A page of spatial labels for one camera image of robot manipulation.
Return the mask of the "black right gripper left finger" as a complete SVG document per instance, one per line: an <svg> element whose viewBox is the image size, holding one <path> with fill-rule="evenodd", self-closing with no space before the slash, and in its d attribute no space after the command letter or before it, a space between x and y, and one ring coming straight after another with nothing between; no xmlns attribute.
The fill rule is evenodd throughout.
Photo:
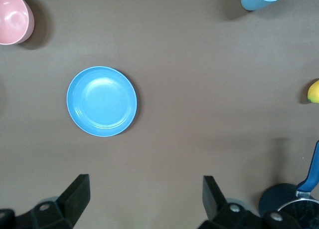
<svg viewBox="0 0 319 229"><path fill-rule="evenodd" d="M89 203L89 175L80 174L54 201L17 216L16 229L72 229Z"/></svg>

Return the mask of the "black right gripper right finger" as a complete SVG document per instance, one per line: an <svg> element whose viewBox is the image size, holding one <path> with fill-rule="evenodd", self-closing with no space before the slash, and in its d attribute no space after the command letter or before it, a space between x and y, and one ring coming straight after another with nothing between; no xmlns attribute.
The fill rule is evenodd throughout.
<svg viewBox="0 0 319 229"><path fill-rule="evenodd" d="M200 229L261 229L263 220L237 203L229 203L212 176L204 176L202 202L208 220Z"/></svg>

